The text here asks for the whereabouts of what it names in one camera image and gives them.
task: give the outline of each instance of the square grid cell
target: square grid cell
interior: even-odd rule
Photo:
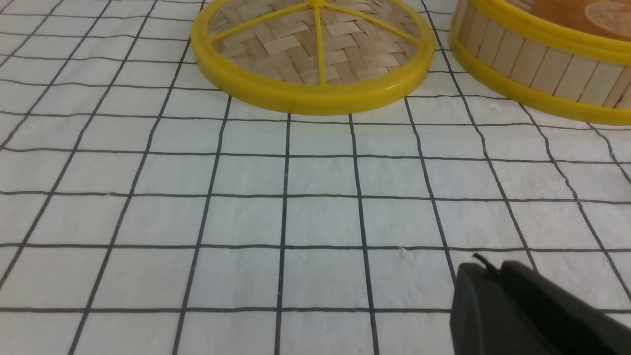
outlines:
[[[200,1],[14,0],[0,15],[3,344],[450,354],[452,273],[480,250],[631,309],[629,131],[490,91],[449,51],[456,1],[409,2],[444,48],[422,87],[350,117],[288,117],[201,76],[187,42]]]

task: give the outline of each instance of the yellow ring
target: yellow ring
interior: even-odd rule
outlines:
[[[580,104],[525,87],[497,73],[472,56],[456,38],[454,32],[451,32],[449,36],[449,44],[454,57],[466,71],[484,85],[510,99],[534,109],[576,121],[610,126],[631,125],[631,110]]]
[[[216,87],[249,104],[274,111],[330,116],[363,112],[405,97],[425,79],[435,50],[433,32],[425,20],[400,0],[419,29],[421,44],[405,65],[374,80],[343,85],[299,85],[256,75],[232,64],[208,40],[208,23],[229,0],[214,0],[193,22],[191,44],[198,68]]]

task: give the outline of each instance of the bamboo steamer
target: bamboo steamer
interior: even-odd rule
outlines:
[[[214,0],[193,23],[198,68],[249,104],[328,116],[400,100],[435,37],[402,0]]]
[[[609,1],[460,0],[450,45],[464,69],[510,99],[580,121],[631,125],[627,15],[630,5]]]

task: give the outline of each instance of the table surface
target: table surface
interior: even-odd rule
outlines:
[[[3,354],[440,354],[457,267],[520,260],[631,325],[631,129],[475,81],[362,114],[210,85],[199,1],[0,0]]]

